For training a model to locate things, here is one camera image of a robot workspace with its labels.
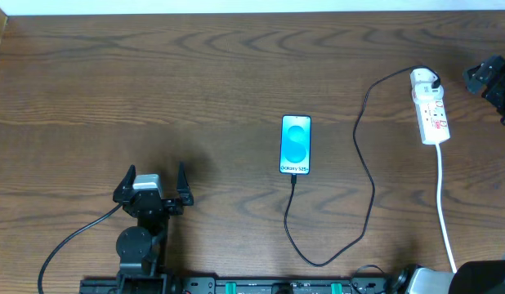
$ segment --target power strip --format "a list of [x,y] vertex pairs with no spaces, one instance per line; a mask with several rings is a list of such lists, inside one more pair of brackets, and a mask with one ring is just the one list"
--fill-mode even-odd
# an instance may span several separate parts
[[425,145],[436,145],[450,138],[443,105],[443,86],[432,88],[436,79],[429,69],[415,69],[410,74],[419,131]]
[[445,115],[443,105],[444,90],[441,80],[429,69],[415,69],[410,74],[410,82],[413,86],[413,101],[416,105],[416,115],[418,116],[419,131],[422,135],[422,143],[425,145],[435,145],[438,161],[438,185],[436,188],[436,208],[440,218],[441,234],[447,249],[450,268],[453,273],[458,270],[454,262],[452,249],[450,248],[449,236],[441,208],[441,185],[443,181],[443,167],[441,164],[440,143],[450,138],[449,124]]

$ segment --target blue circle on screen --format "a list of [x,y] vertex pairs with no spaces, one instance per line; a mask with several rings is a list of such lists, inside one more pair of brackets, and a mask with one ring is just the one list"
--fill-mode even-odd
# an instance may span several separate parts
[[299,163],[307,156],[305,149],[305,131],[300,126],[292,126],[287,130],[287,148],[285,158],[291,163]]

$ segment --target power plug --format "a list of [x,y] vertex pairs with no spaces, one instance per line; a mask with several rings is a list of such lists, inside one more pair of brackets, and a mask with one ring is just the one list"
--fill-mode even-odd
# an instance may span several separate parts
[[419,131],[425,145],[436,145],[450,138],[443,104],[443,86],[433,88],[435,80],[437,77],[429,69],[415,69],[410,74]]

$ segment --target smartphone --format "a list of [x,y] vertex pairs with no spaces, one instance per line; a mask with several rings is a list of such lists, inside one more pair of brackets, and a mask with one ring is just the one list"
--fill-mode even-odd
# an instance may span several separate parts
[[282,118],[279,171],[308,175],[311,172],[311,117],[284,115]]

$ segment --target wood grain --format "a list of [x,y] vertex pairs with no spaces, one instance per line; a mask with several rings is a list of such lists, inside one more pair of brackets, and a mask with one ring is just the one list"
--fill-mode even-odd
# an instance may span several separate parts
[[[406,74],[375,88],[358,140],[377,185],[365,238],[323,269],[283,230],[283,114],[313,118],[312,172],[289,227],[313,261],[359,233],[370,185],[351,141],[369,85],[410,65],[443,78],[445,218],[458,265],[505,252],[505,127],[462,71],[505,57],[505,12],[63,16],[10,19],[0,54],[0,292],[35,292],[56,244],[107,212],[130,164],[195,206],[171,221],[168,264],[220,276],[338,276],[361,265],[448,270],[436,152],[421,145]],[[48,293],[114,276],[117,212],[50,264]]]

